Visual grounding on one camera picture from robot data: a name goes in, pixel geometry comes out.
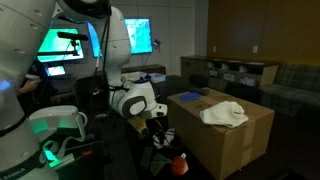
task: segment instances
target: green screen display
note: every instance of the green screen display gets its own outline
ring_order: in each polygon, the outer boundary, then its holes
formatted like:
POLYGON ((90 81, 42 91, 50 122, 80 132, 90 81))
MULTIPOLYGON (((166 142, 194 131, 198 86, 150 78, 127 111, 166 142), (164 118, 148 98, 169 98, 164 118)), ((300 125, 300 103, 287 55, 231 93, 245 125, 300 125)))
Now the green screen display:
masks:
MULTIPOLYGON (((73 51, 73 46, 71 45, 71 40, 59 38, 57 32, 78 34, 78 30, 74 29, 74 28, 50 29, 48 31, 47 35, 45 36, 38 52, 73 51)), ((83 55, 80 40, 76 40, 76 43, 78 44, 76 46, 76 50, 79 54, 77 56, 75 56, 73 54, 50 55, 50 56, 38 56, 38 59, 42 63, 53 62, 53 61, 83 59, 84 55, 83 55)))

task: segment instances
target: white towel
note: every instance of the white towel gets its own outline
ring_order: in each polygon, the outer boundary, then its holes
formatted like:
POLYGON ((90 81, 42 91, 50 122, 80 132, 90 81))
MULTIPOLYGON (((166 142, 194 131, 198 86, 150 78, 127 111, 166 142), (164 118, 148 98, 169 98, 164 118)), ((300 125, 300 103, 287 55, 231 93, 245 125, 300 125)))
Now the white towel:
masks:
POLYGON ((235 128, 248 121, 243 108, 236 102, 224 101, 200 112, 203 123, 235 128))

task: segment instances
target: gray sofa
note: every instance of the gray sofa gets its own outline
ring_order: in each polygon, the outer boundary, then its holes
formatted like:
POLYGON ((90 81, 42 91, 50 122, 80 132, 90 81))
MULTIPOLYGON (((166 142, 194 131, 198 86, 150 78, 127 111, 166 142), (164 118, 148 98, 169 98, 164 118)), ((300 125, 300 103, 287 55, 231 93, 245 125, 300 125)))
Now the gray sofa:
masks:
POLYGON ((320 66, 281 64, 273 85, 261 88, 261 104, 295 117, 301 107, 320 107, 320 66))

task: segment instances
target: white cloth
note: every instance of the white cloth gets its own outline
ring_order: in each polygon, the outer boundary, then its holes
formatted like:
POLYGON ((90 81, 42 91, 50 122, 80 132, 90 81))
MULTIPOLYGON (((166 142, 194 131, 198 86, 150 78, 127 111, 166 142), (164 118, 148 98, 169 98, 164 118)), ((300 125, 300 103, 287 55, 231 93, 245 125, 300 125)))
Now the white cloth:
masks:
POLYGON ((243 108, 236 102, 224 101, 200 112, 203 123, 235 128, 248 121, 243 108))

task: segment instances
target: cardboard box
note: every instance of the cardboard box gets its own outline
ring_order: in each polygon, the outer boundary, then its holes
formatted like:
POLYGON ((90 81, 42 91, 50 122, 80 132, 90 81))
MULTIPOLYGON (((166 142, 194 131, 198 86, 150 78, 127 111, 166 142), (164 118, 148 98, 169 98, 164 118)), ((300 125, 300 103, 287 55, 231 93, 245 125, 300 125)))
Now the cardboard box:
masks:
POLYGON ((274 111, 209 89, 208 96, 184 102, 177 94, 168 97, 169 127, 217 180, 225 179, 241 167, 265 154, 274 111), (223 101, 235 101, 249 121, 230 129, 202 123, 200 111, 223 101))

